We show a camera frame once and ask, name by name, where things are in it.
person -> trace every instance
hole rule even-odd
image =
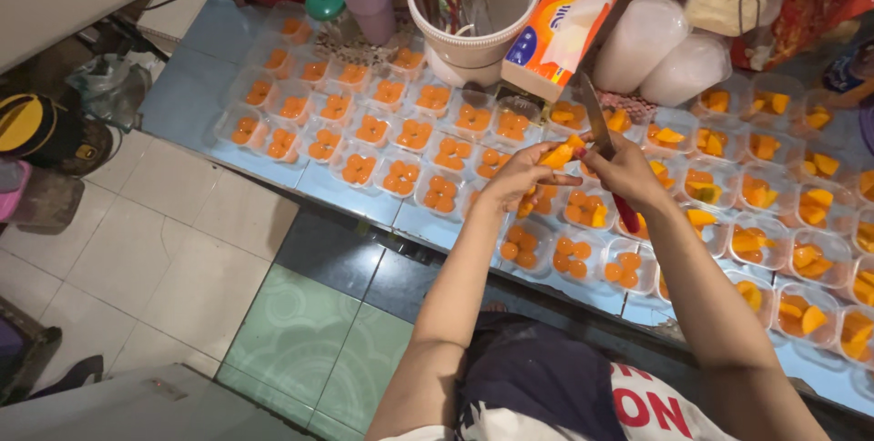
[[[825,440],[783,373],[766,331],[716,264],[640,147],[613,134],[611,161],[582,162],[646,220],[677,322],[712,392],[710,420],[645,371],[610,363],[549,325],[480,313],[507,213],[535,184],[581,178],[538,166],[559,143],[517,152],[467,213],[425,296],[366,441],[602,439]]]

table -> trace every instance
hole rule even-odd
[[[252,174],[279,187],[330,204],[362,220],[402,235],[417,243],[447,252],[461,228],[460,222],[436,217],[407,198],[369,188],[355,190],[333,178],[324,165],[309,162],[300,167],[283,166],[266,157],[243,152],[217,142],[213,126],[224,111],[223,92],[239,71],[239,63],[253,44],[266,12],[237,9],[231,1],[207,0],[180,47],[163,70],[140,107],[142,129],[156,137],[182,145],[220,164]],[[537,223],[553,230],[563,225],[554,216],[532,215]],[[735,263],[721,260],[726,268]],[[550,293],[629,323],[649,327],[675,319],[672,308],[654,297],[632,296],[608,283],[579,284],[563,279],[554,270],[532,277],[496,256],[493,269],[530,284],[551,288]],[[770,272],[745,269],[773,283]],[[770,332],[783,368],[790,376],[806,381],[818,395],[852,410],[874,416],[874,380],[828,353],[790,342]]]

